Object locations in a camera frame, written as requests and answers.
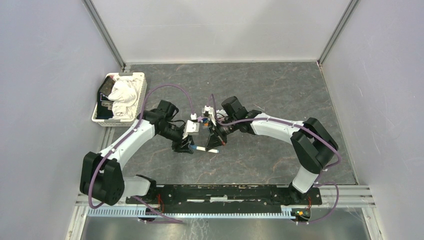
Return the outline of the white marker light-blue cap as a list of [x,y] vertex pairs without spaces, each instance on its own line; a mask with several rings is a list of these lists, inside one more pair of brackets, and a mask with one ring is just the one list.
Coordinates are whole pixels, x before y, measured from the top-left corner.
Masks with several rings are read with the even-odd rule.
[[203,151],[203,152],[207,152],[207,153],[219,153],[219,150],[217,149],[206,149],[203,146],[197,146],[197,145],[191,145],[190,146],[193,150],[197,150],[197,151]]

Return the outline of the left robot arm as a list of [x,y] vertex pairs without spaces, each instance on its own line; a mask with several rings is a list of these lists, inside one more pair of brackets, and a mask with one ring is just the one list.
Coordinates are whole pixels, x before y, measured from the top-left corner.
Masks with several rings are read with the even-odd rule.
[[196,114],[191,120],[175,125],[179,109],[161,100],[157,108],[144,110],[129,129],[115,142],[100,152],[88,152],[83,158],[79,190],[102,204],[115,205],[121,198],[139,197],[145,204],[157,198],[156,181],[143,176],[124,177],[122,170],[130,158],[155,136],[171,141],[177,153],[193,153],[193,134],[200,129]]

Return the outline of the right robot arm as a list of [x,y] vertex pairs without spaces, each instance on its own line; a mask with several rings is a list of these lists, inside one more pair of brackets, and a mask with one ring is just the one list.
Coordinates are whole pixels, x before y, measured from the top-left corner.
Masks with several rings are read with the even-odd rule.
[[300,163],[288,186],[289,199],[295,204],[302,204],[309,198],[309,191],[322,172],[333,167],[330,163],[333,157],[339,162],[342,159],[336,141],[316,118],[295,121],[273,117],[259,110],[248,111],[236,96],[227,98],[221,106],[221,111],[217,111],[214,105],[203,108],[202,120],[207,120],[209,130],[206,151],[226,145],[228,135],[236,131],[290,144]]

